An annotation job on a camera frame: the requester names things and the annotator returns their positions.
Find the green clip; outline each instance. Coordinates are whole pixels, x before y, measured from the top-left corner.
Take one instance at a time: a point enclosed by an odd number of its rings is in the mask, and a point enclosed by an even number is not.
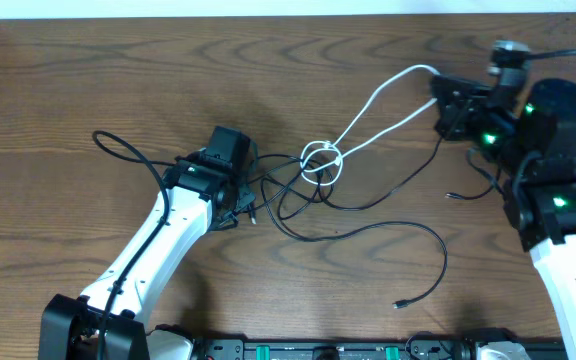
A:
[[[257,346],[257,360],[270,360],[270,346]]]
[[[386,348],[386,360],[399,360],[399,348],[390,346]]]

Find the tangled cable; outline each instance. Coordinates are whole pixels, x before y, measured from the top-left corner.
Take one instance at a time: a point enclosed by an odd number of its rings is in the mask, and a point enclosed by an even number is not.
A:
[[[383,84],[381,84],[370,96],[370,98],[368,98],[368,101],[366,102],[366,104],[364,105],[364,107],[361,109],[361,111],[359,111],[359,113],[355,116],[355,118],[350,122],[350,125],[348,125],[348,127],[346,128],[346,130],[341,134],[341,136],[339,136],[339,138],[337,138],[337,141],[335,141],[334,143],[331,143],[330,141],[327,140],[315,140],[315,141],[311,141],[309,142],[303,149],[303,151],[301,152],[301,156],[300,158],[302,159],[300,164],[301,164],[301,168],[303,169],[303,172],[301,174],[301,177],[306,180],[307,182],[313,184],[313,185],[319,185],[319,186],[330,186],[332,184],[334,184],[339,177],[341,176],[341,171],[343,170],[344,167],[344,158],[352,153],[354,153],[355,151],[363,148],[364,146],[372,143],[373,141],[377,140],[379,137],[381,137],[382,135],[400,127],[401,125],[407,123],[408,121],[412,120],[413,118],[415,118],[417,115],[419,115],[420,113],[422,113],[424,110],[428,109],[429,107],[431,107],[436,101],[436,98],[432,98],[430,99],[428,102],[426,102],[424,105],[422,105],[419,109],[415,110],[412,114],[408,115],[405,119],[401,120],[400,122],[396,123],[395,125],[388,127],[382,131],[380,131],[379,133],[377,133],[375,136],[371,137],[370,139],[366,140],[365,142],[363,142],[360,145],[355,146],[354,148],[346,151],[345,153],[342,153],[341,150],[339,150],[339,148],[337,147],[337,145],[341,142],[341,140],[344,138],[344,136],[346,136],[346,134],[348,133],[348,131],[350,131],[350,129],[353,127],[353,125],[355,125],[355,123],[357,122],[357,120],[359,120],[363,114],[368,110],[368,108],[370,108],[370,105],[372,105],[372,102],[377,98],[377,96],[379,95],[379,93],[385,89],[388,85],[392,84],[393,82],[395,82],[396,80],[398,80],[399,78],[401,78],[402,76],[408,74],[409,72],[413,71],[413,70],[417,70],[417,69],[425,69],[430,71],[430,73],[432,73],[433,75],[439,75],[439,71],[437,71],[437,69],[435,69],[432,66],[429,65],[423,65],[423,64],[419,64],[419,65],[414,65],[411,66],[405,70],[403,70],[402,72],[400,72],[399,74],[391,77],[390,79],[386,80]],[[321,145],[321,147],[312,150],[308,155],[306,155],[306,153],[308,152],[308,150],[310,149],[311,146],[314,145]],[[323,164],[319,167],[316,168],[312,168],[312,169],[308,169],[307,168],[307,164],[310,161],[310,159],[318,153],[321,152],[332,152],[335,155],[335,160],[328,162],[326,164]],[[329,166],[335,165],[338,167],[337,169],[337,174],[335,175],[334,178],[332,178],[329,182],[326,183],[318,183],[317,181],[314,181],[310,178],[308,178],[308,176],[306,176],[306,174],[308,173],[316,173],[318,171],[321,171],[325,168],[328,168]]]

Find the brown tabletop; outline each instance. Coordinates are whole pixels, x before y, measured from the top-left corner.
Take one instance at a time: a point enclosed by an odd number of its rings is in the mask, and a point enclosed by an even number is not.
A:
[[[497,39],[535,51],[576,47],[576,14],[0,21],[0,357],[36,356],[46,304],[93,282],[154,202],[145,167],[102,153],[93,130],[122,136],[151,159],[205,146],[215,125],[242,130],[261,154],[298,155],[311,140],[334,140],[379,84],[410,65],[490,81]],[[576,58],[534,63],[531,81],[546,77],[576,82]],[[342,148],[422,105],[429,79],[413,73],[385,90]],[[348,157],[334,200],[364,204],[410,174],[432,151],[437,116],[426,111]],[[259,211],[258,225],[243,217],[238,229],[192,247],[148,327],[249,338],[406,338],[483,326],[559,336],[500,197],[444,198],[487,186],[464,161],[468,146],[443,144],[373,209],[317,206],[290,222],[308,235],[388,220],[432,227],[446,240],[449,266],[423,302],[391,306],[425,291],[441,269],[425,233],[383,228],[305,244]]]

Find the wood grain surface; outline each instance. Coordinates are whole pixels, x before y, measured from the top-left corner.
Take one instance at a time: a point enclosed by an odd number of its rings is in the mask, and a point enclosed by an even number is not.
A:
[[[375,87],[409,65],[489,81],[497,39],[535,51],[576,47],[576,15],[0,21],[0,358],[36,357],[48,301],[76,297],[94,281],[155,199],[147,170],[99,151],[93,130],[120,135],[151,159],[205,146],[215,125],[241,129],[262,154],[298,154],[311,140],[335,139]],[[532,81],[555,76],[576,81],[576,58],[533,65]],[[423,104],[429,79],[413,73],[387,89],[343,148]],[[436,119],[429,110],[349,157],[334,200],[364,204],[406,177],[429,156]],[[367,339],[499,326],[559,336],[501,199],[444,198],[486,187],[465,164],[467,147],[442,145],[432,165],[376,208],[316,207],[290,223],[311,235],[387,220],[431,226],[446,240],[449,266],[423,302],[391,306],[425,291],[441,269],[426,234],[383,228],[304,244],[260,211],[258,225],[243,218],[193,246],[149,328]]]

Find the white cable loop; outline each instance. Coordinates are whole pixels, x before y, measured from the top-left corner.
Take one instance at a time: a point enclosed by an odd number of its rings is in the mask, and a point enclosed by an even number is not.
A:
[[[307,182],[314,184],[314,185],[317,185],[317,182],[312,180],[312,179],[309,179],[306,176],[306,173],[317,172],[317,171],[323,170],[329,166],[336,165],[339,167],[339,169],[337,170],[337,175],[335,176],[335,178],[332,179],[330,182],[322,183],[320,185],[321,186],[330,186],[330,185],[334,184],[337,181],[337,179],[339,179],[339,176],[341,175],[341,170],[343,169],[343,166],[344,166],[344,158],[346,156],[348,156],[348,155],[354,153],[355,151],[363,148],[364,146],[372,143],[373,141],[377,140],[379,137],[388,133],[389,131],[394,130],[394,129],[400,127],[401,125],[407,123],[408,121],[412,120],[415,116],[419,115],[424,110],[431,107],[437,101],[436,98],[430,99],[427,103],[422,105],[419,109],[414,111],[412,114],[408,115],[405,119],[401,120],[400,122],[396,123],[395,125],[393,125],[389,128],[386,128],[386,129],[380,131],[379,133],[377,133],[375,136],[371,137],[370,139],[368,139],[364,143],[346,151],[343,154],[342,154],[341,150],[339,150],[339,148],[337,147],[337,144],[339,144],[339,142],[344,138],[344,136],[346,136],[348,131],[350,131],[350,128],[352,128],[353,125],[355,125],[355,123],[357,122],[357,120],[359,120],[359,118],[361,118],[361,116],[366,112],[366,110],[368,110],[368,108],[370,108],[370,105],[372,105],[372,102],[379,95],[381,90],[383,90],[385,87],[387,87],[388,85],[390,85],[391,83],[393,83],[394,81],[399,79],[400,77],[402,77],[402,76],[404,76],[404,75],[408,74],[409,72],[416,70],[416,69],[425,69],[425,70],[430,71],[433,75],[439,75],[439,71],[437,71],[437,69],[433,68],[432,66],[420,64],[420,65],[414,65],[414,66],[411,66],[411,67],[405,69],[404,71],[400,72],[399,74],[386,80],[383,84],[379,85],[379,87],[372,93],[372,95],[370,96],[370,98],[368,99],[368,101],[366,102],[364,107],[361,109],[361,111],[359,111],[357,116],[355,116],[355,118],[350,122],[350,125],[348,125],[346,130],[341,134],[341,136],[339,136],[337,141],[335,141],[334,143],[331,143],[330,141],[315,140],[315,141],[309,142],[308,145],[306,145],[304,147],[304,149],[301,152],[301,156],[300,156],[300,158],[303,159],[301,161],[301,168],[303,169],[303,172],[301,173],[301,177],[304,180],[306,180]],[[313,145],[321,145],[321,147],[313,150],[310,154],[308,154],[308,156],[306,156],[306,158],[304,158],[304,155],[306,155],[306,152]],[[333,152],[336,154],[335,160],[333,160],[327,164],[321,165],[321,166],[314,168],[314,169],[305,169],[306,164],[308,164],[308,161],[310,161],[310,158],[312,158],[313,155],[315,155],[319,152]]]

